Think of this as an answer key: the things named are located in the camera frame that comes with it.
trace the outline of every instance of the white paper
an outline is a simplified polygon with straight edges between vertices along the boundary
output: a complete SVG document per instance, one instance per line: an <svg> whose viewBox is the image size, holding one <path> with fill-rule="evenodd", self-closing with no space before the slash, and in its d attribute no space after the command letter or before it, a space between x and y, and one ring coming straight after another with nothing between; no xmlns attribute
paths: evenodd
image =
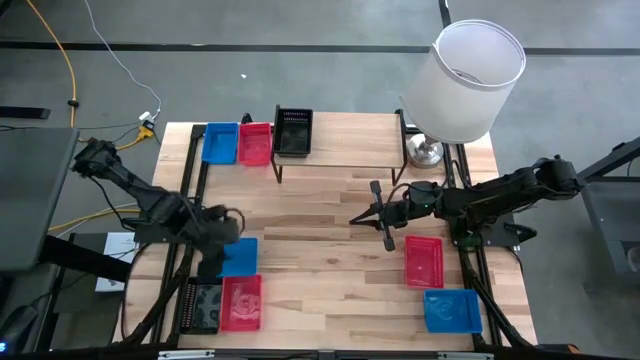
<svg viewBox="0 0 640 360"><path fill-rule="evenodd" d="M113 258L131 263L135 254L135 251L131 250L136 247L136 243L133 242L133 236L134 233L132 232L108 233L107 242L104 244L103 254L111 255L111 257ZM122 290L124 290L124 283L119 281L98 278L98 281L96 282L96 292L112 292Z"/></svg>

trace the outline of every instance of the concrete floor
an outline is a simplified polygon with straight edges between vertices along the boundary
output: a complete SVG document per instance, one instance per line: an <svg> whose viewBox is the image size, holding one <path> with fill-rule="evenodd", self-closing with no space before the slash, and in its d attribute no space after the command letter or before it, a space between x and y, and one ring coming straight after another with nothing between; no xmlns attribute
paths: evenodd
<svg viewBox="0 0 640 360"><path fill-rule="evenodd" d="M35 1L63 41L97 41L80 0ZM441 29L437 1L424 0L91 0L111 42L315 45L429 45ZM531 47L640 47L640 4L634 0L450 0L453 20L483 18ZM21 1L0 18L0 40L50 41ZM244 112L270 121L275 104L322 111L389 112L424 54L122 52L136 77L163 98L159 134L168 121L239 121ZM70 52L81 108L78 126L120 124L153 110L154 99L129 82L104 52ZM0 50L0 103L52 109L42 121L2 124L67 126L70 82L62 57L49 50ZM556 153L578 170L620 142L640 135L638 57L530 57L491 130L501 173ZM122 128L86 130L114 139ZM134 135L122 140L131 140ZM150 181L158 145L123 151L123 162ZM640 172L640 163L632 173ZM130 202L107 185L114 203ZM67 177L53 223L106 207L90 182ZM525 281L540 342L578 345L594 354L638 357L640 291L587 294L597 241L582 200L541 203L517 216L539 231L522 247ZM114 218L82 232L117 231ZM113 326L113 308L70 320ZM101 345L76 337L61 346Z"/></svg>

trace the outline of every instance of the blue tray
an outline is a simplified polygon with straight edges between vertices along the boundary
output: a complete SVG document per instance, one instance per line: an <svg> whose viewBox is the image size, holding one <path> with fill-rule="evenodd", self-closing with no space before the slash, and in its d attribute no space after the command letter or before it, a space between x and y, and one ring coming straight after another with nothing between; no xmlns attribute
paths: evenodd
<svg viewBox="0 0 640 360"><path fill-rule="evenodd" d="M202 161L233 165L238 148L238 123L208 123L204 133Z"/></svg>
<svg viewBox="0 0 640 360"><path fill-rule="evenodd" d="M478 294L474 290L425 290L424 316L431 333L482 332Z"/></svg>
<svg viewBox="0 0 640 360"><path fill-rule="evenodd" d="M258 272L258 239L240 238L224 246L227 259L222 263L218 277L252 276Z"/></svg>

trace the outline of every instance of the silver lamp base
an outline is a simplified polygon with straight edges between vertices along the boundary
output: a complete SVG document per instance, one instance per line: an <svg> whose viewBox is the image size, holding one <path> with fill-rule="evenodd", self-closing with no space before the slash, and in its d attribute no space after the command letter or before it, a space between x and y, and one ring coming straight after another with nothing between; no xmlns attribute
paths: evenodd
<svg viewBox="0 0 640 360"><path fill-rule="evenodd" d="M420 169L429 169L442 160L442 144L428 139L424 134L414 135L407 143L409 162Z"/></svg>

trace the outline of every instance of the white lamp shade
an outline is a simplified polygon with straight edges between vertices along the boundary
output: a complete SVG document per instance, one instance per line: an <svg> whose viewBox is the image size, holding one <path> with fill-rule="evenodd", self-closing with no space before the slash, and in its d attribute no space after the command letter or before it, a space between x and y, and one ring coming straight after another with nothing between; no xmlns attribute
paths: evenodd
<svg viewBox="0 0 640 360"><path fill-rule="evenodd" d="M484 20L445 28L401 97L413 124L446 143L481 138L524 71L524 49L507 30Z"/></svg>

